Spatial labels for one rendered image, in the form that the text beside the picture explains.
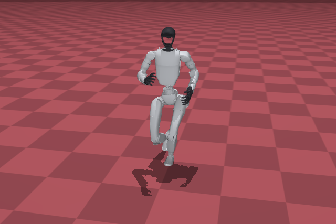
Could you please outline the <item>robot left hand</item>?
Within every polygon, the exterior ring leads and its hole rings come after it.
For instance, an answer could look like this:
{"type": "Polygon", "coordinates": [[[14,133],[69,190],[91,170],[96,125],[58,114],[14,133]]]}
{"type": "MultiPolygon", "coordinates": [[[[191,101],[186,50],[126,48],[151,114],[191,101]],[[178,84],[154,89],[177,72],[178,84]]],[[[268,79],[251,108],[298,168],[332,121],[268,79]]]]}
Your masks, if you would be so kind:
{"type": "Polygon", "coordinates": [[[191,96],[193,94],[193,90],[192,90],[192,87],[188,87],[186,91],[184,91],[184,93],[187,93],[187,95],[185,97],[181,97],[181,98],[186,98],[184,100],[181,100],[181,101],[184,101],[182,103],[184,103],[183,105],[186,105],[189,103],[190,99],[191,99],[191,96]]]}

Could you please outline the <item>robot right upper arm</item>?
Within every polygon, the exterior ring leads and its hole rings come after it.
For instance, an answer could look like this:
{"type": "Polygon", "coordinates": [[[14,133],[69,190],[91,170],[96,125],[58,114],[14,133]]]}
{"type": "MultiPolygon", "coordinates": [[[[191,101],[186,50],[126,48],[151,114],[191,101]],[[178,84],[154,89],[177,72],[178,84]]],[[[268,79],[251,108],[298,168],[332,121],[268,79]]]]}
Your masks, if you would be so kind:
{"type": "Polygon", "coordinates": [[[156,54],[156,51],[150,51],[146,54],[145,59],[143,60],[143,63],[140,69],[142,74],[145,74],[147,76],[146,71],[148,70],[151,64],[151,60],[155,59],[155,54],[156,54]]]}

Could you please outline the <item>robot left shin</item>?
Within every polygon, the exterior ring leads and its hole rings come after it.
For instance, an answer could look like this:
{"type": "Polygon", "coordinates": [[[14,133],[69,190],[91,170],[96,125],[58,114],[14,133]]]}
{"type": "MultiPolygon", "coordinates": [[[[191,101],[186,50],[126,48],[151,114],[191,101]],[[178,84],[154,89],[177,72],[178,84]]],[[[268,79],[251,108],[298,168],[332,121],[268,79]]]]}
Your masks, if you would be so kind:
{"type": "Polygon", "coordinates": [[[177,134],[174,136],[173,141],[172,141],[172,140],[169,140],[169,139],[167,140],[167,151],[168,151],[168,156],[173,157],[174,150],[175,150],[175,147],[176,147],[176,144],[177,144],[177,135],[178,135],[178,132],[177,132],[177,134]]]}

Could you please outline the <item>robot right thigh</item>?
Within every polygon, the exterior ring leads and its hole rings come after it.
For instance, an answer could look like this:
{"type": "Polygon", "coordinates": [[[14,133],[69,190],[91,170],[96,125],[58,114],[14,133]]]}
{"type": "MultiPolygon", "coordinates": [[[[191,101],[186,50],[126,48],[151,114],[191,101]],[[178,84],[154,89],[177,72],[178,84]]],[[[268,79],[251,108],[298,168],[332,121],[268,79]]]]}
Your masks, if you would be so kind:
{"type": "Polygon", "coordinates": [[[150,109],[150,134],[153,143],[160,143],[162,134],[159,133],[162,108],[164,107],[162,96],[155,98],[150,109]]]}

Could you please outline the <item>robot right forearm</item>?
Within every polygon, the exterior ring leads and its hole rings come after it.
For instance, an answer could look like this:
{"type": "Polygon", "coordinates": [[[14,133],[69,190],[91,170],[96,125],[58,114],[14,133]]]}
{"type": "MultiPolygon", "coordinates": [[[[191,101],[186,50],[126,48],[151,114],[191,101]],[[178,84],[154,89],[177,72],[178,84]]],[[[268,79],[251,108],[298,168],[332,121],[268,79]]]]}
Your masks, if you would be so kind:
{"type": "MultiPolygon", "coordinates": [[[[137,78],[142,84],[144,84],[144,79],[146,78],[146,75],[142,74],[141,71],[139,71],[138,74],[137,74],[137,78]]],[[[144,84],[144,85],[146,85],[146,84],[144,84]]]]}

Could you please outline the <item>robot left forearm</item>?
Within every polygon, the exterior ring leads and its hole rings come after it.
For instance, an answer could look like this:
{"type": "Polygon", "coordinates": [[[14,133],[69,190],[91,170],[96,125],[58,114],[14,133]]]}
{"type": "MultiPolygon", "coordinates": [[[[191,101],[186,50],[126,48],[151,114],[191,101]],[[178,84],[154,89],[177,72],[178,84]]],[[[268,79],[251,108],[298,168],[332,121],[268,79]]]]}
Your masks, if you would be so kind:
{"type": "MultiPolygon", "coordinates": [[[[188,84],[188,87],[192,87],[193,92],[194,92],[194,89],[196,87],[196,83],[198,82],[198,78],[199,78],[199,72],[198,72],[198,70],[196,70],[195,71],[195,76],[190,77],[190,82],[188,84]]],[[[186,90],[187,90],[187,88],[186,88],[186,90]]]]}

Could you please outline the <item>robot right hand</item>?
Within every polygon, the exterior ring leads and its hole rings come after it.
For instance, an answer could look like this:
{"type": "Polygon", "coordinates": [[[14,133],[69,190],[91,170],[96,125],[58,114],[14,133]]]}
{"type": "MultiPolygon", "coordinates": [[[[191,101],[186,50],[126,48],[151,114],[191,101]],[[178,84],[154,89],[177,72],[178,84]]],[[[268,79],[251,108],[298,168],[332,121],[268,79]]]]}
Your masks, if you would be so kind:
{"type": "Polygon", "coordinates": [[[152,83],[154,83],[152,80],[155,80],[154,78],[152,78],[152,77],[157,77],[157,76],[154,76],[154,74],[155,73],[151,73],[148,77],[146,77],[145,79],[144,79],[144,84],[146,84],[146,85],[151,85],[152,86],[152,84],[150,84],[150,82],[152,82],[152,83]]]}

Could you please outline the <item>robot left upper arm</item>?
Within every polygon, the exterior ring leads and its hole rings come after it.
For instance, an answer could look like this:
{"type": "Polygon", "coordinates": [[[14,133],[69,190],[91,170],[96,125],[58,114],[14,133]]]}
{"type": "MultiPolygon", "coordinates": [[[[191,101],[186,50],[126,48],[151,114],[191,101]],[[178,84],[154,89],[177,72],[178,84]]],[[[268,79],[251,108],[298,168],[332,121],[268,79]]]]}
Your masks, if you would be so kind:
{"type": "Polygon", "coordinates": [[[191,55],[187,51],[180,51],[180,59],[184,62],[187,67],[190,69],[190,77],[195,76],[195,71],[197,70],[195,67],[195,63],[191,58],[191,55]]]}

